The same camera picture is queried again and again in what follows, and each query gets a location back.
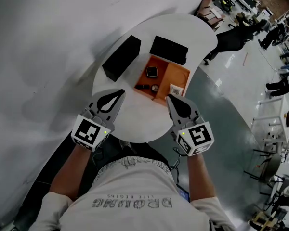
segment person in black clothing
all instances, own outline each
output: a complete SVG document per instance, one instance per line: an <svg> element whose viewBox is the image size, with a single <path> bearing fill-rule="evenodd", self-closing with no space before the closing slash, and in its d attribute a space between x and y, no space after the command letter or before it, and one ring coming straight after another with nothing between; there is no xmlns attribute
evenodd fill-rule
<svg viewBox="0 0 289 231"><path fill-rule="evenodd" d="M280 58L281 60L285 58L285 59L286 59L285 64L289 64L289 61L287 60L287 58L289 58L289 52L281 55L279 58Z"/></svg>
<svg viewBox="0 0 289 231"><path fill-rule="evenodd" d="M288 197L280 196L278 200L274 203L274 207L271 213L274 213L275 211L277 211L280 206L289 206L289 196Z"/></svg>
<svg viewBox="0 0 289 231"><path fill-rule="evenodd" d="M271 84L267 83L265 87L268 90L275 90L270 93L270 98L277 97L277 96L281 96L289 92L289 81L287 77L285 77L280 82L271 83Z"/></svg>
<svg viewBox="0 0 289 231"><path fill-rule="evenodd" d="M272 43L273 40L283 39L288 35L288 29L285 24L277 24L277 27L270 31L263 41L258 40L261 48L266 50Z"/></svg>
<svg viewBox="0 0 289 231"><path fill-rule="evenodd" d="M232 26L233 29L216 35L217 46L203 59L205 65L209 65L208 60L213 60L220 52L239 51L245 42L254 39L254 33L266 31L268 24L270 24L267 20L261 20L259 23L246 26L243 23L246 18L238 16L236 18L239 21L239 26Z"/></svg>

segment gray floor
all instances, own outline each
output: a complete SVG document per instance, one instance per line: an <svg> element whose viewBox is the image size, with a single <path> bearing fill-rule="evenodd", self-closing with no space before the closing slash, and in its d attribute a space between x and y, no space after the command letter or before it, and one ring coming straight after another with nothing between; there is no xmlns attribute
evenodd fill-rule
<svg viewBox="0 0 289 231"><path fill-rule="evenodd" d="M256 206L262 208L266 201L266 196L259 194L260 188L269 193L266 186L260 186L243 173L246 170L260 174L255 166L263 159L253 151L258 149L258 144L236 108L200 68L193 76L186 97L196 103L213 131L215 143L204 152L204 158L220 202L238 231L249 230L247 220ZM177 144L170 134L149 144L163 154L170 165L176 161L177 154L172 148ZM179 185L188 190L186 158L181 160L179 171Z"/></svg>

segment table leg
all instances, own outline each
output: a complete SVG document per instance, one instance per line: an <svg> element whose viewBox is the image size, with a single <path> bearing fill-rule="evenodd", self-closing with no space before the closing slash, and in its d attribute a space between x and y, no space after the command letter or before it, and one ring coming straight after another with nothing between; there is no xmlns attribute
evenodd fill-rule
<svg viewBox="0 0 289 231"><path fill-rule="evenodd" d="M262 195L267 195L267 196L271 196L270 194L264 193L264 192L260 192L260 194L262 194Z"/></svg>
<svg viewBox="0 0 289 231"><path fill-rule="evenodd" d="M280 122L276 122L276 123L269 123L269 126L279 126L281 125Z"/></svg>
<svg viewBox="0 0 289 231"><path fill-rule="evenodd" d="M286 142L285 139L263 139L263 142Z"/></svg>
<svg viewBox="0 0 289 231"><path fill-rule="evenodd" d="M279 101L279 100L282 100L282 99L283 99L283 96L281 96L279 98L274 98L274 99L261 100L261 101L259 101L259 104L272 103L272 102Z"/></svg>
<svg viewBox="0 0 289 231"><path fill-rule="evenodd" d="M268 153L268 154L272 154L274 155L275 153L273 152L267 152L267 151L262 151L262 150L256 150L256 149L253 149L255 152L261 152L261 153Z"/></svg>
<svg viewBox="0 0 289 231"><path fill-rule="evenodd" d="M277 116L277 115L259 116L259 117L254 117L254 121L266 120L266 119L274 119L274 118L279 118L279 116Z"/></svg>
<svg viewBox="0 0 289 231"><path fill-rule="evenodd" d="M251 173L249 173L249 172L246 172L245 170L243 171L245 174L248 174L250 177L252 177L253 179L255 179L255 180L259 180L259 177L258 176L255 176L255 175L253 175L253 174L251 174Z"/></svg>

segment white t-shirt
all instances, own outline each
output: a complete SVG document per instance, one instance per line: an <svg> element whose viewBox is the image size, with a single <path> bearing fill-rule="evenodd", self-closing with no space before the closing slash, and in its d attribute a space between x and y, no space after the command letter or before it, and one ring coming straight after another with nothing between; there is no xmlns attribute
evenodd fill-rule
<svg viewBox="0 0 289 231"><path fill-rule="evenodd" d="M167 166L124 157L104 166L90 190L75 202L53 192L44 196L30 231L210 231L235 227L218 199L187 202Z"/></svg>

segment white round table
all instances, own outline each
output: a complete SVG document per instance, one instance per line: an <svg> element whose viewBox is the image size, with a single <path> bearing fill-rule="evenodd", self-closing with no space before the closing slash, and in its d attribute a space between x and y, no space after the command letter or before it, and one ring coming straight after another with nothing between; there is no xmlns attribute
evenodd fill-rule
<svg viewBox="0 0 289 231"><path fill-rule="evenodd" d="M140 53L114 82L105 75L102 64L130 35L141 40ZM217 45L213 30L199 18L190 14L168 14L140 23L112 46L97 70L92 93L113 88L125 90L126 97L112 132L112 135L124 141L153 141L163 136L173 125L167 107L133 90L150 58L149 52L156 35L188 47L187 60L183 67L190 71L190 75L184 92L198 65Z"/></svg>

